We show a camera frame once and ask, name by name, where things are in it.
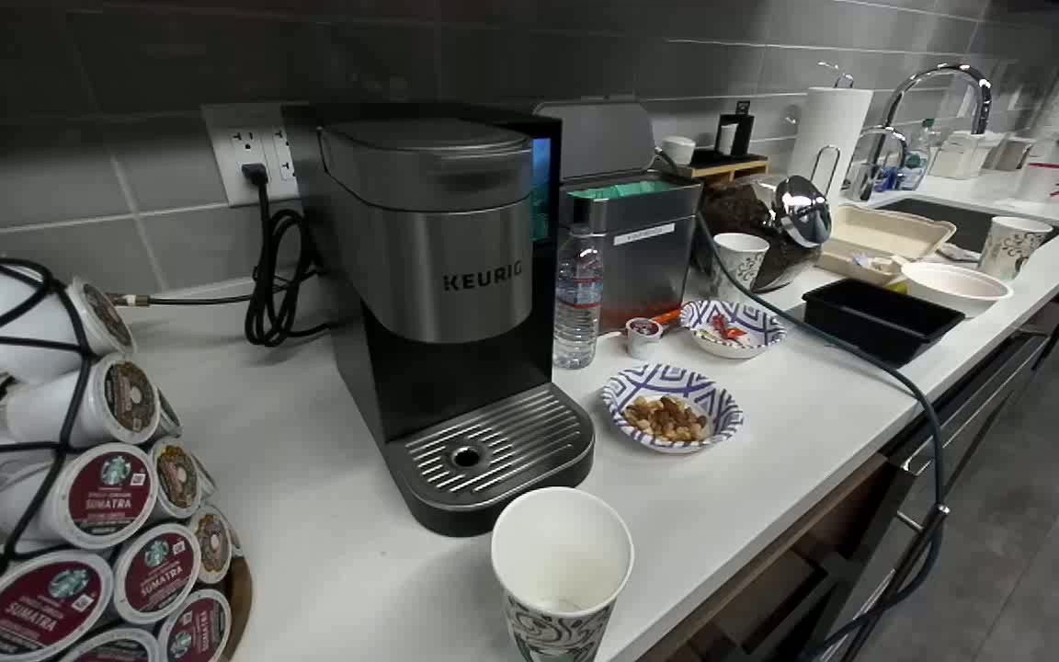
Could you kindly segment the patterned plate with packets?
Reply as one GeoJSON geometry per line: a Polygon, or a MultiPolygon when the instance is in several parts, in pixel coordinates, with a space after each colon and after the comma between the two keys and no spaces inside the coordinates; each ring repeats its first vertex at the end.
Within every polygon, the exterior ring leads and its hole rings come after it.
{"type": "Polygon", "coordinates": [[[687,301],[681,328],[715,356],[749,361],[784,338],[781,323],[747,301],[687,301]]]}

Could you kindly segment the patterned plate with nuts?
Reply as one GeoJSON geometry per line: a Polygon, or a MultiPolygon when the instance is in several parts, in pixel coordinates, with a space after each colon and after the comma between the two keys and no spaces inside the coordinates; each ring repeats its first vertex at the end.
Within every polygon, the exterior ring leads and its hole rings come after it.
{"type": "Polygon", "coordinates": [[[602,387],[612,424],[650,451],[699,451],[743,427],[738,399],[709,376],[676,365],[633,365],[602,387]]]}

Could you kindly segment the black pan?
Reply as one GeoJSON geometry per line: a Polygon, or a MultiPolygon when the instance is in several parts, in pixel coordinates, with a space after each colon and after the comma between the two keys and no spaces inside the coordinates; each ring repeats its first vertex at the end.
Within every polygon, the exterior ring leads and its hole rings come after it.
{"type": "Polygon", "coordinates": [[[901,367],[952,332],[960,313],[874,281],[840,279],[805,294],[805,321],[901,367]]]}

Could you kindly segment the clear water bottle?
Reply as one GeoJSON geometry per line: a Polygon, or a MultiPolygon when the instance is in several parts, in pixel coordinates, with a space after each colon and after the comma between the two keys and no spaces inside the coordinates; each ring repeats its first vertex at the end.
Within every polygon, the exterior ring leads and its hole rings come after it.
{"type": "Polygon", "coordinates": [[[602,228],[588,197],[572,193],[566,239],[555,274],[555,365],[588,367],[595,356],[602,306],[602,228]]]}

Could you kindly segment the Keurig coffee machine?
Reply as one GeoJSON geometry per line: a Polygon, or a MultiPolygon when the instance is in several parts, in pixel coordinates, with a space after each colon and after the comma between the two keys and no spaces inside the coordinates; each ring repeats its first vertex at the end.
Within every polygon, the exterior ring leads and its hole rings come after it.
{"type": "Polygon", "coordinates": [[[591,465],[591,419],[553,380],[559,147],[559,122],[501,109],[318,129],[312,231],[346,296],[335,365],[436,534],[486,534],[591,465]]]}

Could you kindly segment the clear plastic storage box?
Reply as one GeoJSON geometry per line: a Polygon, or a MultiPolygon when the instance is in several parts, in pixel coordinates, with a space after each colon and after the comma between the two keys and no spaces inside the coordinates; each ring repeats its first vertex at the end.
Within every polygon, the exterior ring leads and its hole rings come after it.
{"type": "Polygon", "coordinates": [[[563,192],[563,218],[588,223],[602,246],[602,328],[681,306],[693,261],[699,186],[657,175],[563,192]]]}

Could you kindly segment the patterned paper cup middle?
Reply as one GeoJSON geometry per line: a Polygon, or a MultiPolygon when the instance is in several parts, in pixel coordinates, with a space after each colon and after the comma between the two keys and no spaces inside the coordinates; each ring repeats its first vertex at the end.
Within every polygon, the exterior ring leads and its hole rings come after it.
{"type": "Polygon", "coordinates": [[[770,243],[760,236],[747,236],[747,231],[718,231],[715,253],[724,266],[718,294],[724,301],[738,301],[754,286],[760,261],[770,253],[770,243]]]}

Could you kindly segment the wooden shelf rack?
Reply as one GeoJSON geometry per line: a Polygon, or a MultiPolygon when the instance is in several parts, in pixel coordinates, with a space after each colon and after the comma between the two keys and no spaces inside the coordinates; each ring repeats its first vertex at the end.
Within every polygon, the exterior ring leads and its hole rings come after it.
{"type": "Polygon", "coordinates": [[[718,137],[709,147],[699,147],[681,175],[715,181],[715,175],[754,175],[764,167],[764,156],[749,149],[754,114],[749,102],[738,98],[730,114],[718,118],[718,137]]]}

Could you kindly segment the glass pot with lid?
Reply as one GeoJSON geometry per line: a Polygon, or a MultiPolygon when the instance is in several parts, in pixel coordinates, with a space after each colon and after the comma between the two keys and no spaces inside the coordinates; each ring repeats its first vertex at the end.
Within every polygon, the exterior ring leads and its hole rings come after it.
{"type": "Polygon", "coordinates": [[[830,239],[829,193],[811,175],[738,181],[704,192],[709,231],[747,231],[770,243],[758,290],[787,286],[830,239]]]}

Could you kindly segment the takeout foam container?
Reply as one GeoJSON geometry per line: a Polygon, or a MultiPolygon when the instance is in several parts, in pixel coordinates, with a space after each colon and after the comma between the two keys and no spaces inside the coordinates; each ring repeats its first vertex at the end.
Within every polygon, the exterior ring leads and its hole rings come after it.
{"type": "Polygon", "coordinates": [[[834,203],[830,239],[819,246],[818,266],[840,274],[892,279],[910,261],[931,258],[952,236],[952,221],[834,203]]]}

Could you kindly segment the paper towel roll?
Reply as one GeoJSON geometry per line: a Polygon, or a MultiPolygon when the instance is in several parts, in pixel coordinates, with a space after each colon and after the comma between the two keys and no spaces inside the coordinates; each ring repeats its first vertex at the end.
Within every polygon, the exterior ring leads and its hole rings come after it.
{"type": "Polygon", "coordinates": [[[787,172],[811,175],[834,197],[857,155],[870,109],[873,89],[814,89],[797,114],[787,172]]]}

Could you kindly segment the paper cup near sink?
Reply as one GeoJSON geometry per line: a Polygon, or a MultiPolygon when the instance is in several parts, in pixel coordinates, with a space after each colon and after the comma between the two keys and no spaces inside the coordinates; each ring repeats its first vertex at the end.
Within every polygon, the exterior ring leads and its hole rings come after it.
{"type": "Polygon", "coordinates": [[[981,246],[981,268],[1015,279],[1024,261],[1053,236],[1044,221],[996,213],[981,246]]]}

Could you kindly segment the K-cup pod carousel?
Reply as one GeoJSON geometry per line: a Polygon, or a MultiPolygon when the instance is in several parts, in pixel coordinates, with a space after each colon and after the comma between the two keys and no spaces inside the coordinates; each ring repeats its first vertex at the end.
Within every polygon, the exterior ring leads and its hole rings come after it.
{"type": "Polygon", "coordinates": [[[0,662],[233,662],[252,572],[114,296],[0,253],[0,662]]]}

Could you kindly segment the white wall outlet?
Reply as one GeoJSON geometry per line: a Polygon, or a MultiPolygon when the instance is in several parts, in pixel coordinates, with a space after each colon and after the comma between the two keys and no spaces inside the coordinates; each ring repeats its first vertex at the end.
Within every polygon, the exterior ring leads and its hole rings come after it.
{"type": "Polygon", "coordinates": [[[211,102],[203,122],[233,207],[255,203],[247,165],[262,165],[269,172],[273,203],[297,193],[287,126],[273,102],[211,102]]]}

